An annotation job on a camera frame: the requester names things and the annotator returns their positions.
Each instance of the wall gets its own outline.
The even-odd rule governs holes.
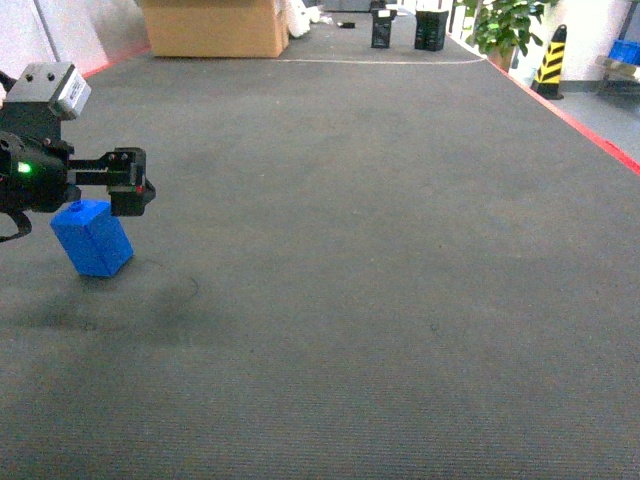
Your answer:
[[[454,0],[413,0],[418,10],[437,10],[438,7],[444,10],[451,10]]]
[[[629,29],[625,35],[625,40],[630,42],[640,42],[640,5],[636,7],[636,10],[631,18]]]
[[[82,73],[87,73],[149,46],[142,11],[134,0],[0,0],[0,3],[3,18],[0,69],[14,76],[31,62],[54,61],[54,53],[60,61],[73,62]],[[36,6],[40,8],[42,21]]]
[[[0,0],[0,70],[17,77],[32,62],[50,62],[53,52],[32,0]]]
[[[602,69],[595,65],[596,57],[607,55],[611,50],[629,7],[630,2],[626,0],[560,0],[555,8],[547,9],[542,25],[535,29],[545,42],[544,47],[532,45],[527,57],[519,57],[520,64],[517,71],[512,70],[512,76],[530,83],[553,32],[565,24],[568,33],[562,80],[600,80]]]

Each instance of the blue crate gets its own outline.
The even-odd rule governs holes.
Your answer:
[[[51,228],[80,275],[113,277],[133,255],[109,202],[81,200],[51,220]]]
[[[616,40],[609,58],[630,65],[640,65],[640,44],[626,40]]]

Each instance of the yellow and black striped cone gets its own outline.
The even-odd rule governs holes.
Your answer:
[[[531,84],[534,92],[547,100],[562,100],[564,97],[558,93],[560,87],[560,73],[564,58],[564,46],[567,42],[567,26],[560,25],[553,34],[551,45],[547,49],[542,65],[536,73],[536,78]]]

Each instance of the white bag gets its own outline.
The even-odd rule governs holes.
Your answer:
[[[309,30],[309,15],[302,0],[286,0],[286,16],[289,33],[294,38],[300,38]]]
[[[307,8],[307,15],[309,16],[309,21],[311,23],[320,22],[320,9],[318,7]]]

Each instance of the black bin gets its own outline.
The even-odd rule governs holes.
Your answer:
[[[396,17],[395,10],[374,9],[373,28],[371,29],[371,48],[389,48],[391,43],[391,23]]]
[[[437,52],[444,48],[444,36],[447,30],[448,10],[416,12],[417,50]]]

